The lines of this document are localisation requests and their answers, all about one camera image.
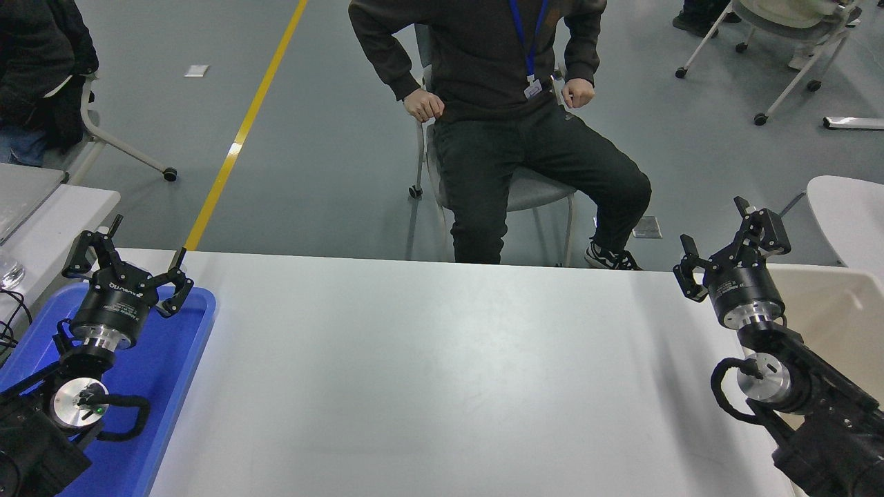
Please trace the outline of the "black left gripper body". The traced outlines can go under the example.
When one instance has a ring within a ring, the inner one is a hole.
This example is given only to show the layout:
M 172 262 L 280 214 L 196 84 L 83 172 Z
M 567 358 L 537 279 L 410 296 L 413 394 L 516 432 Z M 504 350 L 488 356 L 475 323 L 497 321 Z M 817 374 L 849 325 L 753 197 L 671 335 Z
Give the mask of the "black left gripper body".
M 148 271 L 126 265 L 123 279 L 113 267 L 95 271 L 75 317 L 70 321 L 70 333 L 83 335 L 89 327 L 104 325 L 124 335 L 139 335 L 151 307 L 158 301 L 157 289 L 146 283 L 152 277 Z

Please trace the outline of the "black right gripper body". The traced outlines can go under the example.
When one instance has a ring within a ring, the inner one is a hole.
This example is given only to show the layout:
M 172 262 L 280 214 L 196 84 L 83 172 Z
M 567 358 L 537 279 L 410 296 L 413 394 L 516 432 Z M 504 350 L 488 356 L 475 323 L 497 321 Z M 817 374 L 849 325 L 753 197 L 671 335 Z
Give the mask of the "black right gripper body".
M 712 263 L 704 271 L 704 286 L 720 324 L 774 321 L 785 314 L 785 303 L 765 262 Z

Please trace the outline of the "lanyard person's left hand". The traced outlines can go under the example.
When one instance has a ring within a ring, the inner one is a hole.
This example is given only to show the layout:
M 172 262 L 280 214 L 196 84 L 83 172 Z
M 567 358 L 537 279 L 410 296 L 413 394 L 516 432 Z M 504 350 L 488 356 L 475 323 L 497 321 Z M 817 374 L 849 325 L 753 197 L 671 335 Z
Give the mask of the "lanyard person's left hand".
M 594 83 L 582 78 L 569 79 L 562 87 L 561 97 L 568 109 L 579 109 L 594 99 Z

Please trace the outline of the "lanyard person's right hand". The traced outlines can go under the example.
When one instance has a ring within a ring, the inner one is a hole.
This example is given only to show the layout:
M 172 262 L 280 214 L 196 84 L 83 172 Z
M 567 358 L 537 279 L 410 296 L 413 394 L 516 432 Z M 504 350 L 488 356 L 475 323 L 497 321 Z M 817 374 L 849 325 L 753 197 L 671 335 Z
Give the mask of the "lanyard person's right hand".
M 412 91 L 402 100 L 408 115 L 420 124 L 427 123 L 444 114 L 445 104 L 438 95 L 422 88 Z

